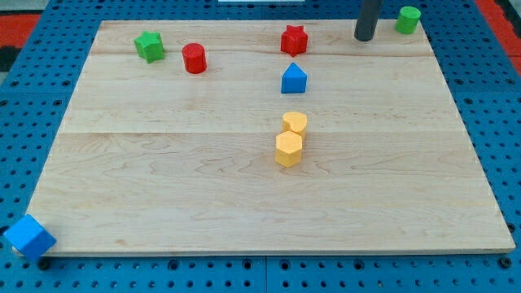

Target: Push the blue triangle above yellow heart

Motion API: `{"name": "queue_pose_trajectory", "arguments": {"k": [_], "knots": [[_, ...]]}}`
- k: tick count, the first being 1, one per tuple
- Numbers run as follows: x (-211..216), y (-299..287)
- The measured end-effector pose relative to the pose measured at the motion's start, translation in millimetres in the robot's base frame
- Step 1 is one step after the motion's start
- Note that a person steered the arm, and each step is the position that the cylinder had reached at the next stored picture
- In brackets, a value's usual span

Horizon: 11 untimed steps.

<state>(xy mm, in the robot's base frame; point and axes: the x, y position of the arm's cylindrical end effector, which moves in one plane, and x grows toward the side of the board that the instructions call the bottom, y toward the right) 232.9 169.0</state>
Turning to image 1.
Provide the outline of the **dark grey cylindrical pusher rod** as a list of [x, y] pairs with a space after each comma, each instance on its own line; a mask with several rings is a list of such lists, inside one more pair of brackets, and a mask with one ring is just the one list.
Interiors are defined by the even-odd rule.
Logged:
[[354, 37], [360, 42], [371, 41], [379, 20], [383, 0], [363, 0], [357, 18]]

